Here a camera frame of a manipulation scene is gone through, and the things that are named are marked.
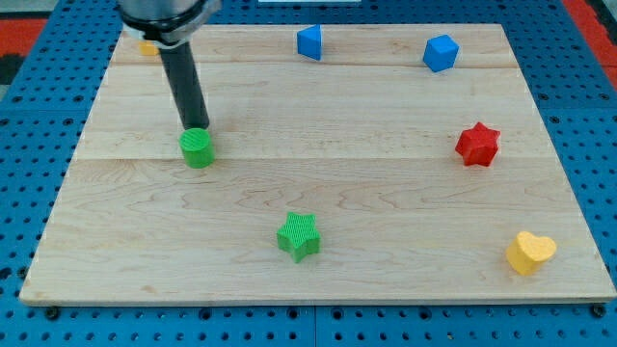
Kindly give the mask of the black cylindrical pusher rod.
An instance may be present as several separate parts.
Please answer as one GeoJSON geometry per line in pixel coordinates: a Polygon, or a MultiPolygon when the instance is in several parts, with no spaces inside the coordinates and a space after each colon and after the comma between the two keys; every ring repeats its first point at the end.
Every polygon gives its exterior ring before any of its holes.
{"type": "Polygon", "coordinates": [[[209,126],[209,116],[189,42],[160,52],[174,103],[184,129],[209,126]]]}

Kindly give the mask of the yellow block behind arm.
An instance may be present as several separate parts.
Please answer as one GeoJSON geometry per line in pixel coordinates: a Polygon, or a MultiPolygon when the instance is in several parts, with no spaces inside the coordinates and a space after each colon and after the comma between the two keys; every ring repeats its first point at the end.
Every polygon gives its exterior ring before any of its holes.
{"type": "Polygon", "coordinates": [[[158,47],[150,41],[140,41],[138,43],[139,53],[142,56],[158,56],[158,47]]]}

